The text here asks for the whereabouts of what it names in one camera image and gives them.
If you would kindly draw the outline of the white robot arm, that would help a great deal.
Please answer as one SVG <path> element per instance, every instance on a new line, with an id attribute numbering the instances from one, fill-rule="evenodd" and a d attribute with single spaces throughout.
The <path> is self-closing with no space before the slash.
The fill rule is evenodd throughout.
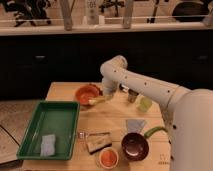
<path id="1" fill-rule="evenodd" d="M 190 90 L 128 71 L 121 55 L 104 62 L 100 72 L 105 96 L 123 84 L 173 114 L 170 171 L 213 171 L 213 90 Z"/>

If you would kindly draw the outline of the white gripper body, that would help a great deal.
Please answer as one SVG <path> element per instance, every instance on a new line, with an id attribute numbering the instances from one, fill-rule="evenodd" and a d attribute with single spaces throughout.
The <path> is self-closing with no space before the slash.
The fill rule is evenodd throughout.
<path id="1" fill-rule="evenodd" d="M 113 95 L 117 90 L 117 83 L 107 78 L 103 78 L 102 88 L 103 88 L 104 95 Z"/>

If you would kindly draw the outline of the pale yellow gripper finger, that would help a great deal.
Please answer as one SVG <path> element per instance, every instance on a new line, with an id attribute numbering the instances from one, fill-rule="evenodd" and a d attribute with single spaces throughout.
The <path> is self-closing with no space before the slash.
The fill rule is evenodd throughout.
<path id="1" fill-rule="evenodd" d="M 111 100 L 113 98 L 113 94 L 109 94 L 109 95 L 105 95 L 105 100 L 108 101 L 108 100 Z"/>

